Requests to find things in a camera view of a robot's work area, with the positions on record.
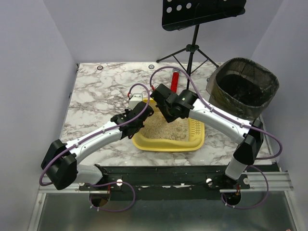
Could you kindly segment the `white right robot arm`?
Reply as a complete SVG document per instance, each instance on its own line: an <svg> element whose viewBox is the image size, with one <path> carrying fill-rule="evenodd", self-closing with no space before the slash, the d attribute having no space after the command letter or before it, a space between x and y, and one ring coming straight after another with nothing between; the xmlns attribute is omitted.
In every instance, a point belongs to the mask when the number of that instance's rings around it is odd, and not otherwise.
<svg viewBox="0 0 308 231"><path fill-rule="evenodd" d="M229 162L225 175L232 180L238 180L247 166L255 162L262 146L264 136L255 128L263 128L263 124L256 120L250 126L248 120L237 118L210 104L190 90L183 90L180 94L160 84L151 94L168 123L178 118L191 118L222 132L238 144Z"/></svg>

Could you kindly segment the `yellow and grey litter box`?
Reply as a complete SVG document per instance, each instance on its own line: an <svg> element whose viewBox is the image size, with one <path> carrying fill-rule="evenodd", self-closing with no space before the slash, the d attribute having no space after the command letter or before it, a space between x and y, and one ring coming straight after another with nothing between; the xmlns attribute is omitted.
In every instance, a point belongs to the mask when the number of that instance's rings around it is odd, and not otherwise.
<svg viewBox="0 0 308 231"><path fill-rule="evenodd" d="M154 112L159 111L156 102L150 100L150 106ZM202 147L205 141L205 125L194 119L189 120L189 139L188 141L173 141L167 139L148 139L140 132L132 138L133 144L143 151L150 152L190 152Z"/></svg>

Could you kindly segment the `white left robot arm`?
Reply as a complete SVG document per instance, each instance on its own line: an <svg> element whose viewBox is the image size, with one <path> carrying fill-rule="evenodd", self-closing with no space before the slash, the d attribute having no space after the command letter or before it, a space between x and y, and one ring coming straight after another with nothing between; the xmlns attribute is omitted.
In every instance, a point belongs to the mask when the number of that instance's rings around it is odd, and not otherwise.
<svg viewBox="0 0 308 231"><path fill-rule="evenodd" d="M53 141L41 163L42 174L57 190L63 190L74 182L96 184L103 177L99 168L80 163L108 144L125 137L131 139L153 113L148 103L139 102L133 109L125 109L124 113L114 115L102 127L81 138L68 142L60 139Z"/></svg>

